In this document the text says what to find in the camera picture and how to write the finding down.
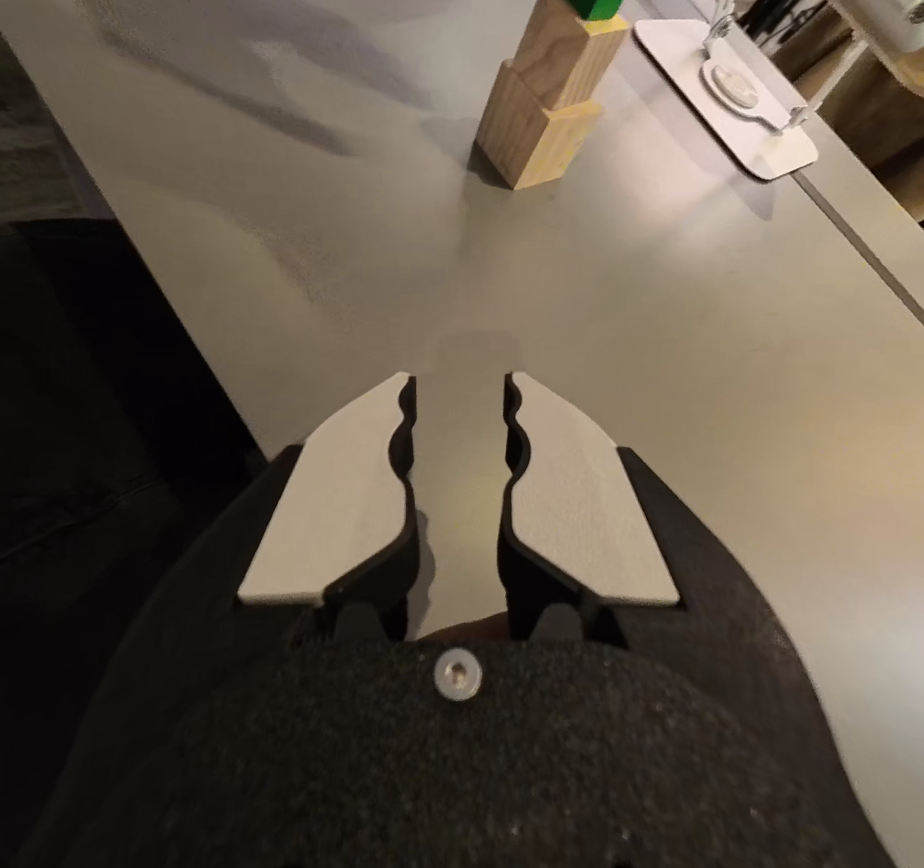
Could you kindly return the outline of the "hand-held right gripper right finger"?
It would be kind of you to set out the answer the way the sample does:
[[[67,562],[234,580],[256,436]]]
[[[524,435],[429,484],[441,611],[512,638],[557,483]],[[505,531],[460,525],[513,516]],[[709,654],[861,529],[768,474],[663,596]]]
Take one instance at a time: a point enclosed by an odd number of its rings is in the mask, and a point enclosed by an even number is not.
[[[503,378],[497,568],[509,636],[563,607],[579,638],[624,643],[625,609],[674,613],[681,592],[616,442],[524,371]]]

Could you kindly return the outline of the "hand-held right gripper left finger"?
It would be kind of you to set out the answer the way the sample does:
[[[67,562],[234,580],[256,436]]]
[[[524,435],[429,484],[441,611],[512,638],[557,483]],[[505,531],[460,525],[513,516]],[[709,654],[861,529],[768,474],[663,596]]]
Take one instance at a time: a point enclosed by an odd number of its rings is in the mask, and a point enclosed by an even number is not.
[[[421,568],[410,481],[417,379],[398,372],[343,406],[302,443],[237,589],[247,606],[307,606],[335,621],[367,605],[406,639]]]

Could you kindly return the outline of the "large wooden cube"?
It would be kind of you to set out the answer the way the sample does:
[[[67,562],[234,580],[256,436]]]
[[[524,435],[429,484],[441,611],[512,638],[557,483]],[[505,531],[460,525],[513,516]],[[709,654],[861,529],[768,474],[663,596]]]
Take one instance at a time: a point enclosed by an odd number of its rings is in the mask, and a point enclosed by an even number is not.
[[[593,99],[546,108],[505,59],[475,142],[509,189],[531,188],[560,180],[602,113]]]

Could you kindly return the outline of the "medium wooden cube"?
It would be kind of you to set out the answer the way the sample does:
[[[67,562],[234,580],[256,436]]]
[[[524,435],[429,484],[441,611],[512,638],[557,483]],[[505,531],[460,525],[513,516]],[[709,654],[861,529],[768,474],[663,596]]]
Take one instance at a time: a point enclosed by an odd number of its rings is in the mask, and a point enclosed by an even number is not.
[[[629,24],[582,19],[566,0],[536,0],[511,65],[548,111],[592,98],[629,37]]]

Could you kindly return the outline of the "white lamp base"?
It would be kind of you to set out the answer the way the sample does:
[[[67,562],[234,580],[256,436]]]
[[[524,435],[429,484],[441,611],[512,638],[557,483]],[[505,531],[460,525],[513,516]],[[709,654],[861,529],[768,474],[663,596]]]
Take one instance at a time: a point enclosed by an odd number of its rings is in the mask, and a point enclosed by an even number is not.
[[[815,164],[819,151],[736,53],[698,19],[642,19],[634,34],[706,128],[747,173],[775,181]]]

